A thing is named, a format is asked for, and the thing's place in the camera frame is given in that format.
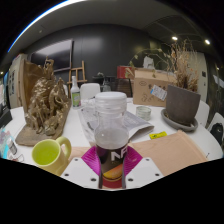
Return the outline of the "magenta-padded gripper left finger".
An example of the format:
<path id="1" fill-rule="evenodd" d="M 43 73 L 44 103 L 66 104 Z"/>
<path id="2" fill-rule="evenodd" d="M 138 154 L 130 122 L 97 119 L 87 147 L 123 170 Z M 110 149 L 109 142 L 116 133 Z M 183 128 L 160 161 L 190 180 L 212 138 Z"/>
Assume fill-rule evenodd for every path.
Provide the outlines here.
<path id="1" fill-rule="evenodd" d="M 61 177 L 84 188 L 100 189 L 101 163 L 96 147 L 91 147 L 82 157 L 74 157 Z"/>

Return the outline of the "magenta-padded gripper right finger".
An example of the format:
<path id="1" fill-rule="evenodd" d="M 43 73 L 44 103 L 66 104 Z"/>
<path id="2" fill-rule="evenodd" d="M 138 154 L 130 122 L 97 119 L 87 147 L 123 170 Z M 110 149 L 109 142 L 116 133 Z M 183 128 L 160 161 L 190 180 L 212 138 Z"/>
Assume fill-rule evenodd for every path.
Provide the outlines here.
<path id="1" fill-rule="evenodd" d="M 142 157 L 132 147 L 127 148 L 123 161 L 123 189 L 140 188 L 162 177 L 163 174 L 151 158 Z"/>

